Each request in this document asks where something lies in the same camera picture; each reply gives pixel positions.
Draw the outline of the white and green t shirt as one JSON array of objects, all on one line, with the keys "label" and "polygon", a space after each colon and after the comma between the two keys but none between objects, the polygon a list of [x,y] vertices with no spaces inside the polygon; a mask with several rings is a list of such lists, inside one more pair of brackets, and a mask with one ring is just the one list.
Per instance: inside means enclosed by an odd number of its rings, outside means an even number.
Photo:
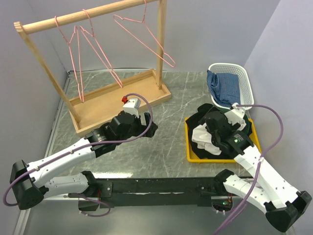
[{"label": "white and green t shirt", "polygon": [[243,125],[231,125],[231,133],[226,137],[221,137],[221,150],[212,144],[212,135],[207,131],[205,122],[193,129],[191,140],[199,150],[204,150],[214,156],[221,156],[223,159],[233,159],[243,152],[241,148],[245,144],[243,138],[245,127],[246,122]]}]

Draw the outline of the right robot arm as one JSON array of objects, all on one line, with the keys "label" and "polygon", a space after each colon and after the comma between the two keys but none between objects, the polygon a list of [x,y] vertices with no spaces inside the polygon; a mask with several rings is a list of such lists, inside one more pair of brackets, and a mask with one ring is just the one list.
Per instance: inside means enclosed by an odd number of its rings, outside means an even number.
[{"label": "right robot arm", "polygon": [[215,176],[217,194],[231,193],[242,200],[214,233],[221,232],[247,203],[262,211],[276,230],[285,233],[304,214],[312,197],[307,191],[299,191],[289,184],[264,158],[268,151],[260,152],[250,137],[239,129],[244,121],[244,108],[237,103],[226,113],[213,108],[199,121],[211,135],[212,144],[253,177],[253,182],[249,183],[227,169]]}]

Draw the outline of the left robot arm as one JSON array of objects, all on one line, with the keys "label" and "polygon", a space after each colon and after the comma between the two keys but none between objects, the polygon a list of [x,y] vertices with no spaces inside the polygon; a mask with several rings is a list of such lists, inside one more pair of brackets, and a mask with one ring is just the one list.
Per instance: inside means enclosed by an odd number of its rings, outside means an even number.
[{"label": "left robot arm", "polygon": [[36,162],[23,160],[12,166],[9,188],[13,191],[16,202],[6,206],[17,206],[26,210],[38,205],[45,198],[72,193],[80,197],[97,194],[100,186],[90,171],[77,175],[61,177],[65,170],[110,153],[122,143],[131,142],[141,137],[151,138],[158,126],[153,122],[151,111],[144,114],[145,124],[140,115],[121,111],[110,122],[91,131],[73,145]]}]

